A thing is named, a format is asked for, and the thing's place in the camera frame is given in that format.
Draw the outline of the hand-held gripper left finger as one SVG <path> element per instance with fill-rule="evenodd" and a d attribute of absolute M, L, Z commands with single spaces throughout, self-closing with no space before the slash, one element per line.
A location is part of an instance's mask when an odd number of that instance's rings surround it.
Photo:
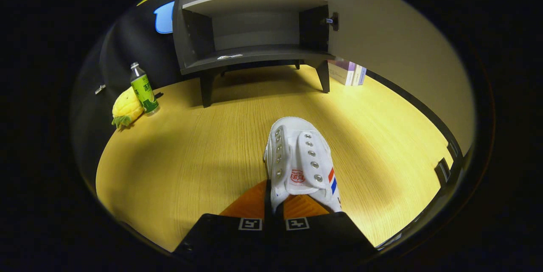
<path fill-rule="evenodd" d="M 189 264 L 266 264 L 268 185 L 254 185 L 220 214 L 202 214 L 173 256 Z"/>

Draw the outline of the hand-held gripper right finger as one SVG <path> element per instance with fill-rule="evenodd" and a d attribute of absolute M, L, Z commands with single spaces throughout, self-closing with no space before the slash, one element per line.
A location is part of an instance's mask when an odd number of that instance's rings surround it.
<path fill-rule="evenodd" d="M 289 195 L 277 213 L 280 264 L 356 264 L 378 253 L 345 212 L 330 212 L 308 195 Z"/>

